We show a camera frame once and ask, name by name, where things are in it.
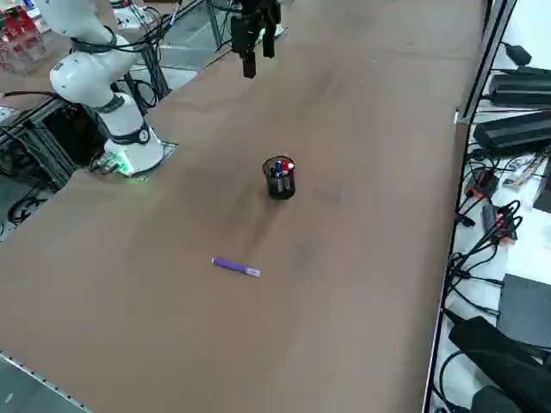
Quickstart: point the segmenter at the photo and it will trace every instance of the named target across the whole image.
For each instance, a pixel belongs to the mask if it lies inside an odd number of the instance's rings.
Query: purple marker
[[[243,264],[236,264],[235,262],[227,261],[223,258],[213,258],[213,264],[218,267],[231,269],[231,271],[237,271],[239,273],[242,273],[245,275],[251,275],[253,277],[258,277],[260,275],[259,269],[247,267],[246,265],[243,265]]]

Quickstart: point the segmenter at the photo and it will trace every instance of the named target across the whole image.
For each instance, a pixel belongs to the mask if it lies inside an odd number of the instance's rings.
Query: marker
[[[283,192],[283,182],[281,180],[283,174],[283,164],[282,161],[277,161],[275,163],[275,178],[277,180],[277,192]]]
[[[247,267],[244,264],[237,264],[236,262],[227,261],[223,258],[213,258],[213,264],[217,267],[230,269],[231,271],[237,271],[238,273],[250,275],[251,277],[260,276],[260,270]]]
[[[289,161],[287,159],[284,159],[282,162],[282,170],[283,170],[283,187],[286,191],[291,190],[291,178],[289,178]]]

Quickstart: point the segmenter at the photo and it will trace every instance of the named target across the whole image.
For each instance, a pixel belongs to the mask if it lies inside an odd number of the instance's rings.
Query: black mesh pen cup
[[[288,200],[296,192],[294,173],[296,166],[290,157],[271,157],[264,165],[262,172],[268,183],[269,197],[274,200]]]

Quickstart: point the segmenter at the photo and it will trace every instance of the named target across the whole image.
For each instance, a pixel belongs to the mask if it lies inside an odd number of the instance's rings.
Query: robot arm
[[[105,150],[117,154],[125,175],[149,170],[163,159],[163,146],[145,123],[134,99],[115,93],[111,83],[128,73],[134,53],[123,37],[105,28],[90,0],[35,0],[52,30],[104,50],[76,50],[50,72],[54,90],[67,101],[95,110],[110,132]]]

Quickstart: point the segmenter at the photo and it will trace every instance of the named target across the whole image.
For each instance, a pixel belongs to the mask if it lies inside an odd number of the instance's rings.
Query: brown table surface
[[[230,57],[149,115],[180,143],[149,182],[78,172],[3,243],[1,347],[99,412],[418,411],[481,15],[295,2],[255,80]]]

